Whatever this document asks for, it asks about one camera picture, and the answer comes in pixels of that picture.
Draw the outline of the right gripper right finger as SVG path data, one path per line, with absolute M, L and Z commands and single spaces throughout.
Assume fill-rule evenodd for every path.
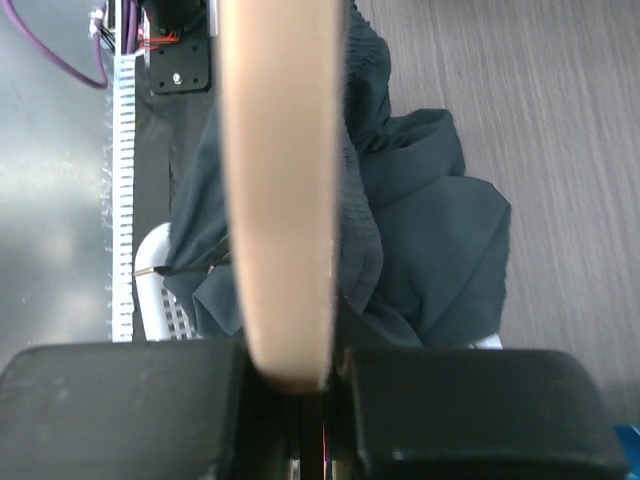
M 549 350 L 356 349 L 327 411 L 346 479 L 622 479 L 599 390 Z

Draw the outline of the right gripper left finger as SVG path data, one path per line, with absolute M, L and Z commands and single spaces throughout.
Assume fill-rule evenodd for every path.
M 233 340 L 53 345 L 1 376 L 5 479 L 288 479 L 282 409 Z

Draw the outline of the dark navy shorts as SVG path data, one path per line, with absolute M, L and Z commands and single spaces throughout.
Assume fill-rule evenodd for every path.
M 338 284 L 353 344 L 496 345 L 511 207 L 469 177 L 445 109 L 391 112 L 391 57 L 356 6 L 346 40 Z M 165 287 L 204 336 L 240 332 L 227 242 L 219 111 L 172 202 Z

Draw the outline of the beige hanger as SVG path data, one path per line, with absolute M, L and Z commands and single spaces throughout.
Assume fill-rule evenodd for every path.
M 218 71 L 235 279 L 254 365 L 320 390 L 331 365 L 346 5 L 224 1 Z

